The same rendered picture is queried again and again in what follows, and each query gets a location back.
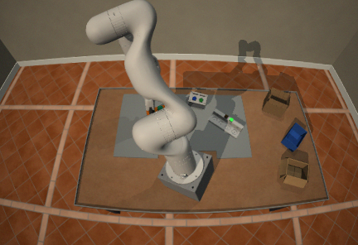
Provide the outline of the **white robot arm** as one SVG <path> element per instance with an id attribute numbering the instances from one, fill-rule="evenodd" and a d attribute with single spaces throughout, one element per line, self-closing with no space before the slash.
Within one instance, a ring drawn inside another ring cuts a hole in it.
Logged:
<path id="1" fill-rule="evenodd" d="M 186 137 L 196 127 L 196 115 L 160 74 L 158 60 L 151 52 L 156 24 L 153 5 L 146 0 L 132 0 L 92 17 L 85 30 L 96 45 L 118 40 L 126 55 L 125 70 L 135 90 L 144 98 L 165 105 L 134 123 L 133 139 L 142 150 L 167 158 L 166 172 L 172 181 L 189 184 L 200 177 L 204 167 L 201 156 L 191 150 Z"/>

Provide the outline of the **white push-button panel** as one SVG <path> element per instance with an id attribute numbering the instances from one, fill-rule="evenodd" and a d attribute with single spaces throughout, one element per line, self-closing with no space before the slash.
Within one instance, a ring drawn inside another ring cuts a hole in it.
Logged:
<path id="1" fill-rule="evenodd" d="M 195 107 L 195 108 L 205 109 L 207 96 L 208 95 L 206 95 L 206 94 L 200 94 L 200 93 L 191 91 L 190 97 L 188 100 L 188 102 L 189 102 L 188 105 Z"/>

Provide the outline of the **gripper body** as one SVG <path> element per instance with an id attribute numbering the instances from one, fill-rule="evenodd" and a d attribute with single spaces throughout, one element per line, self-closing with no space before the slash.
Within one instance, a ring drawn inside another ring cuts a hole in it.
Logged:
<path id="1" fill-rule="evenodd" d="M 145 104 L 146 104 L 146 110 L 149 111 L 149 108 L 152 107 L 152 110 L 155 110 L 155 100 L 151 100 L 151 99 L 145 99 Z"/>

